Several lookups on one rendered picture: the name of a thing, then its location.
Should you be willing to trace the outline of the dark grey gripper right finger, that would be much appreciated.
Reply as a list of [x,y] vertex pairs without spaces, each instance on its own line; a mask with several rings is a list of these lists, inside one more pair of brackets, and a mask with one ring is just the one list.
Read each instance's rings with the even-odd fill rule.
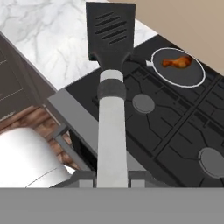
[[129,188],[168,187],[167,184],[156,180],[148,171],[129,171]]

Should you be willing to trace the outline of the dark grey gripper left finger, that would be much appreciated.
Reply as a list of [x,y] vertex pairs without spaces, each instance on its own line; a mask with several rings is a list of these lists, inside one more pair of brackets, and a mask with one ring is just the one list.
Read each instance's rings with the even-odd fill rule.
[[62,181],[53,188],[96,188],[96,174],[94,171],[75,171],[70,179]]

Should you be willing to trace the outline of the black spatula with white handle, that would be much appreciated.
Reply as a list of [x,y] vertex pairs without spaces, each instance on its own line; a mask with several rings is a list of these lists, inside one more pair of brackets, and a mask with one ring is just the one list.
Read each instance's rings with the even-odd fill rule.
[[97,88],[99,188],[126,188],[129,183],[122,69],[133,53],[135,15],[133,3],[86,3],[88,58],[101,68]]

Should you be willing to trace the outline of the brown chicken drumstick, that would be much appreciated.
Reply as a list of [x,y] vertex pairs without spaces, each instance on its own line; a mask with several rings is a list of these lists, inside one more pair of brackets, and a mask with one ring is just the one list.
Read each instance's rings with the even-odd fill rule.
[[164,59],[163,67],[187,68],[192,64],[193,58],[191,56],[183,56],[178,59]]

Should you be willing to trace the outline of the white rounded object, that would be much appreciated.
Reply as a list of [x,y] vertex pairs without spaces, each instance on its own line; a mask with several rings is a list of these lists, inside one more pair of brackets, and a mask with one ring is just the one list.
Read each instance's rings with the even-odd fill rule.
[[0,188],[50,188],[70,177],[50,144],[33,129],[0,134]]

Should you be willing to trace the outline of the black and grey stove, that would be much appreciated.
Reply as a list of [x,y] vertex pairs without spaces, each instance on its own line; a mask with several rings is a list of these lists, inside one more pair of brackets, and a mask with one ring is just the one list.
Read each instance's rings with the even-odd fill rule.
[[[172,187],[224,188],[224,77],[201,63],[205,81],[182,88],[146,61],[159,48],[182,50],[157,35],[138,46],[122,69],[129,171],[148,171]],[[48,102],[68,127],[70,146],[97,177],[101,70],[62,88]]]

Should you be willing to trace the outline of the dark pan with white rim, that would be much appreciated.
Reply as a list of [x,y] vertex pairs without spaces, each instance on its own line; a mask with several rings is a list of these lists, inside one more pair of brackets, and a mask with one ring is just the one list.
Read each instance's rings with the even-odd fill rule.
[[[187,68],[163,67],[163,60],[176,60],[179,57],[191,56],[192,64]],[[157,49],[146,61],[164,81],[180,88],[196,88],[206,79],[206,71],[201,63],[188,52],[177,48],[163,47]]]

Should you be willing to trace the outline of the dark brown cupboard run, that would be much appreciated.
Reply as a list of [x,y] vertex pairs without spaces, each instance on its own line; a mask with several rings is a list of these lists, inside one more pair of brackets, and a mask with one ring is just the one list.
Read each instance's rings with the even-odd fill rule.
[[0,32],[0,122],[56,92],[45,77]]

